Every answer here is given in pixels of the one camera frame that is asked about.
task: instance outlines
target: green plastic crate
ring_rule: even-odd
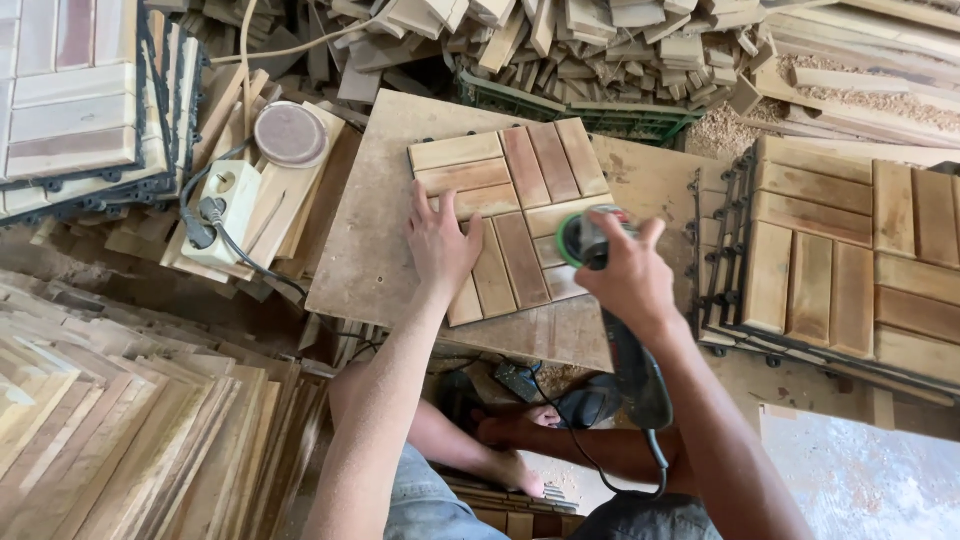
[[[632,103],[559,103],[527,92],[478,79],[462,70],[457,77],[463,105],[520,116],[538,122],[580,117],[587,131],[665,146],[684,127],[703,117],[704,110]]]

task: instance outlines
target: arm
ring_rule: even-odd
[[[427,205],[423,186],[414,183],[414,190],[404,231],[420,286],[362,376],[367,392],[353,399],[333,436],[304,538],[383,538],[396,466],[437,332],[480,255],[479,214],[470,220],[470,233],[464,237],[453,212],[453,191],[441,197],[440,211],[435,212]]]
[[[611,243],[605,270],[576,281],[630,327],[657,359],[704,506],[724,538],[806,540],[813,533],[760,439],[710,371],[673,298],[673,271],[657,254],[661,220],[634,241],[610,215],[589,217]]]

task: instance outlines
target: leg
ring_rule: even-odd
[[[364,362],[353,362],[330,384],[330,413],[335,429],[358,390],[358,376],[366,368]],[[543,496],[543,480],[527,468],[519,454],[513,451],[497,452],[480,444],[424,400],[420,400],[417,407],[407,442],[429,461],[511,489],[522,489],[534,497]]]
[[[546,427],[538,417],[552,412],[549,406],[537,407],[524,415],[488,418],[481,422],[477,436],[481,442],[502,445],[556,457],[564,461],[592,467],[577,448],[569,430]],[[640,430],[578,430],[577,442],[604,472],[627,480],[653,483],[660,481],[660,467]],[[663,456],[670,464],[667,470],[667,492],[697,495],[693,469],[686,456],[680,430],[671,427],[657,433]]]

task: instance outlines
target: stacked deck tiles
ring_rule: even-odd
[[[696,189],[701,342],[953,405],[958,188],[945,174],[760,139]]]
[[[483,216],[483,251],[447,313],[451,327],[587,294],[554,238],[568,215],[613,202],[579,118],[409,151],[434,209],[441,193],[457,189],[465,232],[474,212]]]
[[[0,1],[0,224],[175,199],[202,57],[137,0]]]

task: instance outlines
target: hand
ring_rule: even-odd
[[[456,194],[453,190],[446,191],[440,196],[440,211],[434,211],[427,204],[423,184],[414,181],[410,219],[403,227],[420,283],[443,295],[448,304],[463,286],[483,247],[479,213],[470,218],[469,233],[464,236],[460,232],[453,211]]]
[[[587,218],[607,235],[610,254],[607,268],[582,267],[574,281],[626,323],[640,341],[660,334],[680,315],[673,298],[673,270],[657,254],[657,242],[666,228],[663,220],[644,221],[634,240],[612,214],[589,212]]]

